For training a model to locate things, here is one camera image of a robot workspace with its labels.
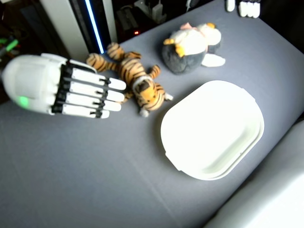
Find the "tiger plush toy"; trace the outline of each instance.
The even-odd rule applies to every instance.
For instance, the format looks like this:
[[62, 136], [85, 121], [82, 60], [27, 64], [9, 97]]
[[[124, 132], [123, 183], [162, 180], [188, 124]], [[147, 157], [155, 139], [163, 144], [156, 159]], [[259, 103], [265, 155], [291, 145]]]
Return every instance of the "tiger plush toy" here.
[[141, 108], [139, 112], [141, 116], [147, 117], [150, 111], [158, 109], [164, 101], [173, 99], [160, 84], [153, 81], [161, 72], [157, 65], [154, 65], [151, 72], [147, 74], [140, 63], [141, 54], [133, 51], [125, 53], [117, 43], [111, 43], [107, 47], [107, 53], [118, 63], [107, 62], [96, 53], [90, 54], [86, 63], [98, 72], [106, 70], [118, 72], [119, 78], [127, 84], [128, 88], [123, 103], [135, 95]]

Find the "white robotic hand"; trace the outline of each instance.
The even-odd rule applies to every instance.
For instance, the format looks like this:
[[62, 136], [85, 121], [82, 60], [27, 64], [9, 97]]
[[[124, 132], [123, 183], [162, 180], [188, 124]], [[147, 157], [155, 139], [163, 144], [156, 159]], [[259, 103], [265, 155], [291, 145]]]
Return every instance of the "white robotic hand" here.
[[103, 119], [121, 110], [126, 88], [125, 82], [99, 75], [87, 64], [52, 54], [13, 59], [2, 80], [11, 100], [22, 108]]
[[[226, 0], [227, 11], [232, 12], [235, 4], [235, 0]], [[261, 0], [240, 0], [238, 10], [241, 17], [258, 18], [261, 13]]]

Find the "table surface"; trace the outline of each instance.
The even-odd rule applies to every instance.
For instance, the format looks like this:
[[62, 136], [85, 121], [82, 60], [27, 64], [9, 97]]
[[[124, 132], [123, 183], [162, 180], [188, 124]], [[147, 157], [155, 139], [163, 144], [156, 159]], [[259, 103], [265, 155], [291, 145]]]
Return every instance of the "table surface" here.
[[[218, 54], [226, 64], [173, 75], [162, 63], [162, 41], [185, 22], [208, 21], [222, 32]], [[223, 0], [122, 46], [141, 52], [146, 67], [161, 67], [156, 81], [174, 101], [141, 118], [132, 100], [106, 120], [1, 105], [0, 227], [201, 227], [304, 110], [304, 55], [260, 19], [226, 13]], [[170, 107], [210, 80], [246, 89], [260, 106], [265, 132], [228, 176], [200, 181], [177, 171], [165, 157], [160, 124]]]

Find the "white container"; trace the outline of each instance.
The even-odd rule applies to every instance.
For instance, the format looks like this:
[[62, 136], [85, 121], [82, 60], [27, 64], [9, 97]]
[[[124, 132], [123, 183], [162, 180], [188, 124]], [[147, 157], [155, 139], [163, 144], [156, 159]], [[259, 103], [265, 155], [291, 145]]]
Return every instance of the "white container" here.
[[176, 169], [200, 180], [216, 180], [243, 159], [263, 132], [262, 112], [246, 90], [211, 81], [166, 113], [161, 140]]

